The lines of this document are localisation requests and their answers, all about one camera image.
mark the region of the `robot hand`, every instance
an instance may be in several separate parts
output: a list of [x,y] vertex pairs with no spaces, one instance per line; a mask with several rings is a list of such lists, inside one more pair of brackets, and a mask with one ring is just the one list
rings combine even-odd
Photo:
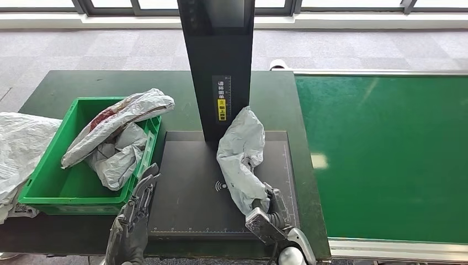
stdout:
[[246,227],[266,245],[274,244],[274,258],[279,265],[316,265],[312,248],[304,233],[291,225],[288,209],[280,190],[265,183],[270,208],[265,213],[254,201],[246,216]]
[[120,210],[110,229],[105,265],[143,265],[143,251],[148,243],[148,207],[156,185],[159,168],[151,165],[143,173],[130,200]]

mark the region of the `black vertical stand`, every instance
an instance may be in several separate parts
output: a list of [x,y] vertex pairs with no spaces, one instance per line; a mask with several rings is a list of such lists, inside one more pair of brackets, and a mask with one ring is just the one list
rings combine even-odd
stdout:
[[249,104],[254,0],[177,0],[205,141]]

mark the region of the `gray carpet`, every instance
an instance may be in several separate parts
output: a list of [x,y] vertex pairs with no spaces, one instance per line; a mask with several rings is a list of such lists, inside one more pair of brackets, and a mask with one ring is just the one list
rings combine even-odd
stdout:
[[[468,32],[255,31],[253,70],[267,70],[273,59],[283,59],[292,68],[468,70]],[[49,70],[189,70],[189,63],[180,30],[0,31],[0,112],[17,112]],[[93,265],[99,261],[92,258]],[[6,264],[84,265],[87,258],[26,255],[0,261]]]

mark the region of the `plastic parcel bag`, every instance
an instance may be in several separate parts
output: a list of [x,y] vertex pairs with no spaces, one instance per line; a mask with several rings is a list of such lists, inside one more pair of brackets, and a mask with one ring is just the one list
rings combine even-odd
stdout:
[[17,204],[18,193],[47,149],[61,120],[0,113],[0,224],[8,217],[35,217],[38,211]]
[[62,168],[85,158],[103,186],[121,189],[141,160],[147,136],[135,123],[174,109],[174,99],[152,88],[130,95],[99,113],[75,138]]
[[154,118],[174,109],[174,99],[159,89],[130,95],[100,112],[78,134],[62,157],[62,168],[83,161],[108,138],[119,135],[131,122]]
[[252,202],[259,199],[267,213],[270,199],[265,185],[253,174],[263,161],[265,131],[250,107],[243,108],[221,138],[216,159],[221,167],[231,198],[239,210],[247,215]]
[[142,128],[130,123],[115,144],[98,145],[85,161],[98,174],[103,186],[119,190],[141,160],[147,138]]

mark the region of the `green plastic crate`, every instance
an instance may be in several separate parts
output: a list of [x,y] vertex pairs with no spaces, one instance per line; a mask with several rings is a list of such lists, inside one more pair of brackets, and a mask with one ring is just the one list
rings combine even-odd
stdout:
[[117,214],[129,200],[137,177],[150,165],[161,117],[137,123],[148,136],[141,162],[117,191],[102,186],[97,174],[82,161],[61,169],[60,161],[81,130],[102,110],[124,97],[77,98],[65,114],[62,124],[29,177],[19,202],[50,215]]

